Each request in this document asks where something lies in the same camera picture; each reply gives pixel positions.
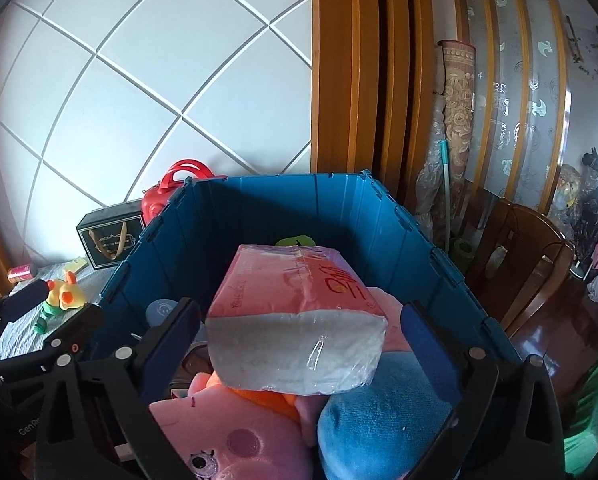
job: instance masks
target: green toy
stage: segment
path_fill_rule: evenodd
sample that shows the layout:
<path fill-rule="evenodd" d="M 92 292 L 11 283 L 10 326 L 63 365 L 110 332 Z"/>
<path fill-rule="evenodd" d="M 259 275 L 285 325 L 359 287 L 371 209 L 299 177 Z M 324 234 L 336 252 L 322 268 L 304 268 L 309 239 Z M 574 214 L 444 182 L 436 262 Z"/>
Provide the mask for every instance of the green toy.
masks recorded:
<path fill-rule="evenodd" d="M 304 247 L 316 247 L 314 240 L 306 235 L 291 236 L 290 238 L 283 238 L 275 243 L 276 247 L 292 247 L 293 245 L 300 245 Z"/>

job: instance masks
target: red handle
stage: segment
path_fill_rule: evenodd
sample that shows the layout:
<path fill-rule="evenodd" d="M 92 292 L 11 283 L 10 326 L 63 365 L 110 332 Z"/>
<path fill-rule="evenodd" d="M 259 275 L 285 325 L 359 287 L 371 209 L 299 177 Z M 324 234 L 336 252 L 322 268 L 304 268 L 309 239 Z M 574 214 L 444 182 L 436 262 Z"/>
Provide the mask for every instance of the red handle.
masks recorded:
<path fill-rule="evenodd" d="M 197 178 L 214 177 L 214 174 L 212 171 L 210 171 L 210 168 L 208 168 L 205 164 L 192 158 L 186 158 L 185 160 L 175 162 L 172 164 L 172 166 L 170 166 L 169 170 L 166 171 L 166 174 L 163 176 L 159 184 L 160 193 L 166 192 L 171 188 L 172 179 L 177 171 L 189 171 Z"/>
<path fill-rule="evenodd" d="M 210 168 L 208 168 L 204 163 L 199 162 L 198 160 L 194 160 L 194 158 L 184 158 L 183 160 L 178 160 L 177 162 L 172 164 L 172 166 L 170 166 L 168 169 L 172 170 L 173 168 L 180 168 L 181 166 L 194 166 L 199 170 L 202 170 L 203 172 L 207 173 L 208 177 L 214 176 Z"/>

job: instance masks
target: pink tissue packaging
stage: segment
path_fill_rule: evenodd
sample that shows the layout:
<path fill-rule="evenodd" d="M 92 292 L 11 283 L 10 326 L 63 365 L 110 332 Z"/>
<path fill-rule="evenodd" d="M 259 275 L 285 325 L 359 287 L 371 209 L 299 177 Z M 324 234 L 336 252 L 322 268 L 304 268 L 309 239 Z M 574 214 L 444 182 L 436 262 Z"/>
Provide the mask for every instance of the pink tissue packaging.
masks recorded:
<path fill-rule="evenodd" d="M 243 245 L 206 327 L 227 386 L 311 395 L 368 383 L 387 320 L 338 251 Z"/>

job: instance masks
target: blue plush toy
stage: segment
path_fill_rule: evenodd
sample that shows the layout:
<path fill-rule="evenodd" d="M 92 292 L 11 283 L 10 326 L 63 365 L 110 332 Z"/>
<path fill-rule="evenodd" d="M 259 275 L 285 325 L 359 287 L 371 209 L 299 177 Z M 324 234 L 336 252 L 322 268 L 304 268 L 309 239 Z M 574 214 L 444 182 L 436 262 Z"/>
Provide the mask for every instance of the blue plush toy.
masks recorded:
<path fill-rule="evenodd" d="M 451 410 L 412 352 L 384 353 L 371 384 L 332 395 L 321 412 L 317 434 L 326 477 L 403 478 Z"/>

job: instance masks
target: green fabric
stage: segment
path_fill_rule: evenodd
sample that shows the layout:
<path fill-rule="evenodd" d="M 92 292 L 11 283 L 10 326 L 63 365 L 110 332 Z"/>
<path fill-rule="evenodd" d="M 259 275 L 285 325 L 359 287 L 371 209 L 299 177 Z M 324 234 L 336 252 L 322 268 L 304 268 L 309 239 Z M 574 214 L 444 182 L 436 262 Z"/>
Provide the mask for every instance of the green fabric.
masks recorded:
<path fill-rule="evenodd" d="M 45 317 L 45 319 L 48 319 L 49 317 L 52 317 L 52 316 L 56 316 L 57 314 L 60 314 L 61 312 L 65 312 L 65 311 L 61 310 L 60 306 L 52 306 L 47 301 L 44 301 L 42 304 L 41 315 L 43 317 Z"/>
<path fill-rule="evenodd" d="M 566 471 L 580 475 L 598 452 L 598 360 L 576 403 L 574 422 L 563 440 Z"/>

